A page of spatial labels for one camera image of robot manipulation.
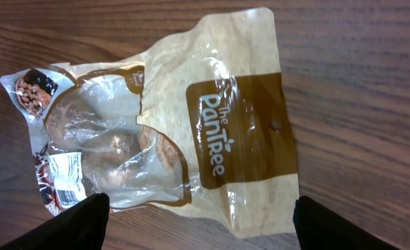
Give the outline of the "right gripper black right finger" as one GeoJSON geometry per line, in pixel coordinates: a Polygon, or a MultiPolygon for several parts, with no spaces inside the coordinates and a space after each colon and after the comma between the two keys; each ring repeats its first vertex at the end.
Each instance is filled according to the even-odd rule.
{"type": "Polygon", "coordinates": [[[397,250],[308,196],[296,201],[293,223],[302,250],[397,250]]]}

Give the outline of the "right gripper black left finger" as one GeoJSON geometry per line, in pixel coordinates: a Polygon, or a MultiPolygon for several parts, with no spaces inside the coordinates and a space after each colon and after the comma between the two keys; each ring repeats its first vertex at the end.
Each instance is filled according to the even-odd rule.
{"type": "Polygon", "coordinates": [[[0,250],[101,250],[109,214],[109,196],[93,194],[0,250]]]}

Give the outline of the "beige snack bag red label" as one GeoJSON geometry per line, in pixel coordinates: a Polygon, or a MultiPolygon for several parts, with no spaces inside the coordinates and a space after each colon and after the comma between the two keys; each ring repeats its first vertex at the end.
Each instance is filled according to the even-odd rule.
{"type": "Polygon", "coordinates": [[[54,215],[95,193],[213,219],[238,238],[293,233],[296,148],[273,12],[207,15],[118,62],[2,76],[54,215]]]}

